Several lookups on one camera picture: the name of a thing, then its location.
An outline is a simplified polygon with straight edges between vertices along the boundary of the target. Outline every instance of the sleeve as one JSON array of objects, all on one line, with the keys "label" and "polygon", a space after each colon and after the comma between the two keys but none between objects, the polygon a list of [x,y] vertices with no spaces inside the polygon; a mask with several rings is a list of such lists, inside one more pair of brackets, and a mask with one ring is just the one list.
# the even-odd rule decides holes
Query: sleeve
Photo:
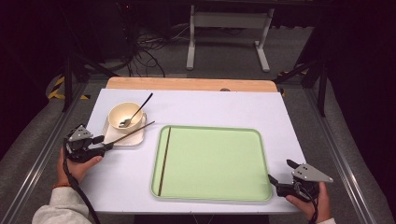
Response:
[{"label": "sleeve", "polygon": [[327,219],[326,221],[318,222],[317,224],[335,224],[334,218]]},{"label": "sleeve", "polygon": [[87,205],[72,188],[56,188],[52,190],[49,205],[35,212],[32,224],[91,224],[88,214]]}]

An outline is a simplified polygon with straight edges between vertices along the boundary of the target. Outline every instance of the white tabletop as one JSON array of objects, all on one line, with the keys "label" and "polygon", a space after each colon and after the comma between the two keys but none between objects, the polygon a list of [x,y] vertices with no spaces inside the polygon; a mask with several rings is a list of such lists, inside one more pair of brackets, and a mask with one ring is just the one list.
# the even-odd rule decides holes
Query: white tabletop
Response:
[{"label": "white tabletop", "polygon": [[296,212],[284,198],[267,202],[159,199],[151,189],[160,130],[165,125],[251,128],[262,135],[269,174],[291,183],[286,159],[305,162],[282,97],[278,92],[151,91],[102,89],[87,129],[102,134],[110,109],[123,102],[142,104],[148,122],[144,141],[114,147],[81,183],[97,212],[120,214],[280,214]]}]

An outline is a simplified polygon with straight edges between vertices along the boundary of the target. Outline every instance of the green tray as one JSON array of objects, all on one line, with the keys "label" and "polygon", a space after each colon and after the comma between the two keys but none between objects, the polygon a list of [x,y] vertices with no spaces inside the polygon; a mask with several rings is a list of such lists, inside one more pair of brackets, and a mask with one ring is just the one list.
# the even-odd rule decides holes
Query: green tray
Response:
[{"label": "green tray", "polygon": [[252,129],[165,126],[151,190],[161,198],[269,200],[261,135]]}]

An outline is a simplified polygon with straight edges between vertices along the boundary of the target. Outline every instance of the metal stand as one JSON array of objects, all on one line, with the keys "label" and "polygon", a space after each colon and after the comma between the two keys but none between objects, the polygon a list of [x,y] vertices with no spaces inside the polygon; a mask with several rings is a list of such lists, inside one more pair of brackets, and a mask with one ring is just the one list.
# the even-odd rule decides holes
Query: metal stand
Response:
[{"label": "metal stand", "polygon": [[315,82],[320,78],[319,81],[319,90],[318,90],[318,110],[322,117],[325,117],[324,114],[324,100],[326,94],[326,84],[327,84],[327,67],[326,63],[323,61],[312,61],[310,63],[302,64],[288,73],[284,74],[281,77],[277,77],[273,81],[275,84],[280,84],[281,82],[299,75],[304,70],[309,69],[301,81],[301,84],[304,88],[312,88]]},{"label": "metal stand", "polygon": [[269,72],[270,67],[262,49],[265,38],[273,18],[274,10],[269,9],[268,13],[219,13],[219,12],[195,12],[191,6],[190,15],[190,44],[187,55],[187,70],[194,67],[195,55],[195,27],[228,27],[228,28],[250,28],[262,29],[262,38],[255,41],[255,48],[259,55],[262,71]]},{"label": "metal stand", "polygon": [[103,66],[95,63],[82,55],[75,53],[74,51],[69,52],[66,59],[64,60],[64,109],[66,111],[73,101],[73,85],[72,79],[75,75],[77,82],[87,82],[90,79],[90,75],[84,67],[84,64],[88,64],[92,68],[105,74],[108,77],[118,77],[119,75],[109,71]]}]

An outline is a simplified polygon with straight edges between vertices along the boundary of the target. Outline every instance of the hand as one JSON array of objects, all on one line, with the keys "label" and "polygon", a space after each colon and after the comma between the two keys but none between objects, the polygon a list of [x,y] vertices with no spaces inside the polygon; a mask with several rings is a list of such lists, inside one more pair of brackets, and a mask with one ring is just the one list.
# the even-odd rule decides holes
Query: hand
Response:
[{"label": "hand", "polygon": [[[288,200],[288,202],[294,204],[297,208],[299,208],[305,214],[305,217],[308,220],[310,220],[315,213],[315,208],[312,203],[305,203],[292,195],[286,196],[286,200]],[[319,182],[319,196],[317,200],[318,200],[317,222],[322,222],[332,218],[330,211],[331,210],[330,198],[329,195],[327,194],[326,185],[323,182]]]},{"label": "hand", "polygon": [[[81,183],[82,179],[84,179],[87,171],[93,167],[95,164],[99,163],[103,157],[96,156],[86,161],[84,163],[72,162],[67,159],[67,166],[70,174]],[[57,173],[58,173],[58,184],[69,183],[67,179],[67,175],[64,173],[64,149],[61,148],[61,152],[59,153],[58,164],[57,164]]]}]

